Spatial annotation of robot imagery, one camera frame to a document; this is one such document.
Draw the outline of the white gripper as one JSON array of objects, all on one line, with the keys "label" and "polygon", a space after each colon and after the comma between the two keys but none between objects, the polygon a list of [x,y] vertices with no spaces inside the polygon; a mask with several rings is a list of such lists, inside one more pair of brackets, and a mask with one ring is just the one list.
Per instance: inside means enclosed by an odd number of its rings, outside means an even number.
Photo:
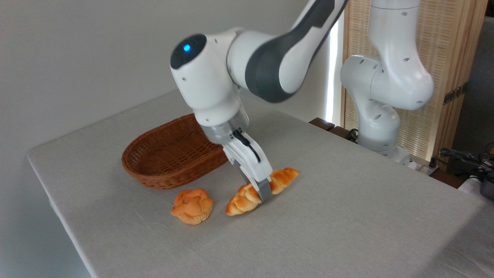
[{"label": "white gripper", "polygon": [[273,195],[269,183],[273,169],[261,146],[245,132],[235,131],[223,150],[232,164],[239,164],[246,184],[257,183],[261,202],[269,200]]}]

